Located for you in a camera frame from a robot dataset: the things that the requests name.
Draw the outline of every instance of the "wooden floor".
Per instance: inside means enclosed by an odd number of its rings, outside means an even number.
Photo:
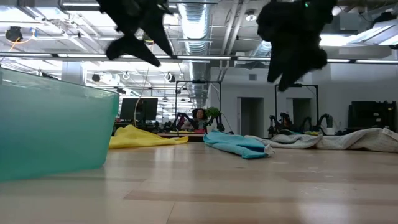
[[[111,151],[103,169],[0,184],[1,224],[398,223],[398,154],[203,143]]]

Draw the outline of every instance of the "light blue towel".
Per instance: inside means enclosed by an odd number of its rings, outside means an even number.
[[[241,155],[243,159],[265,158],[273,154],[269,146],[265,147],[255,139],[225,134],[219,131],[212,131],[205,135],[203,141],[215,149]]]

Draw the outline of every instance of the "teal plastic bin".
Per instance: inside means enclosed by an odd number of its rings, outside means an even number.
[[[0,181],[101,167],[119,95],[0,68]]]

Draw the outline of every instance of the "green plant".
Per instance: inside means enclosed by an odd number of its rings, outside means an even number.
[[[220,110],[213,106],[206,109],[206,115],[209,118],[212,116],[218,116],[220,113],[221,113]]]

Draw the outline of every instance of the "computer monitor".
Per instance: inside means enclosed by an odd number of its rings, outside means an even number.
[[[124,98],[120,111],[120,119],[134,120],[134,108],[138,98]],[[154,121],[157,114],[158,98],[141,98],[137,105],[136,120]]]

